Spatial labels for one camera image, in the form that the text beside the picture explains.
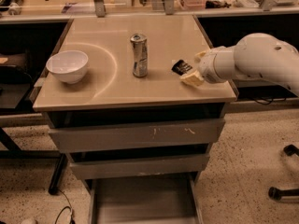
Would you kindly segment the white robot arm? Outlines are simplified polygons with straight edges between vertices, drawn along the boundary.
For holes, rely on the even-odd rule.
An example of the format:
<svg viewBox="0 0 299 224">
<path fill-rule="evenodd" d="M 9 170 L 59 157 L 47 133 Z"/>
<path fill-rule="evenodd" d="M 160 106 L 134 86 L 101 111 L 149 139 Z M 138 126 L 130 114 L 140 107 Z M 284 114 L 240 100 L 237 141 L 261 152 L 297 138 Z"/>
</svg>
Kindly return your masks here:
<svg viewBox="0 0 299 224">
<path fill-rule="evenodd" d="M 195 67 L 180 77 L 187 85 L 260 79 L 299 96 L 299 51 L 271 35 L 246 35 L 234 46 L 199 52 L 194 61 Z"/>
</svg>

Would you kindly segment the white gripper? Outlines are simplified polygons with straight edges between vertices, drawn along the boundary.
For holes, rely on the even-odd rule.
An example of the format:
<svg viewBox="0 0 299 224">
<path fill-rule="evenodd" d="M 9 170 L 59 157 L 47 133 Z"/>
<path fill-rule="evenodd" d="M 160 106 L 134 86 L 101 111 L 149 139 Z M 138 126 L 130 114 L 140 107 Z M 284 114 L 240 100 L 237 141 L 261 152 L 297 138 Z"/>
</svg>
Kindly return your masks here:
<svg viewBox="0 0 299 224">
<path fill-rule="evenodd" d="M 194 55 L 194 61 L 197 63 L 197 70 L 191 70 L 182 75 L 179 79 L 189 86 L 200 86 L 204 81 L 210 84 L 224 83 L 225 78 L 221 78 L 217 72 L 214 64 L 216 58 L 226 50 L 226 47 L 220 46 L 214 49 L 197 52 Z"/>
</svg>

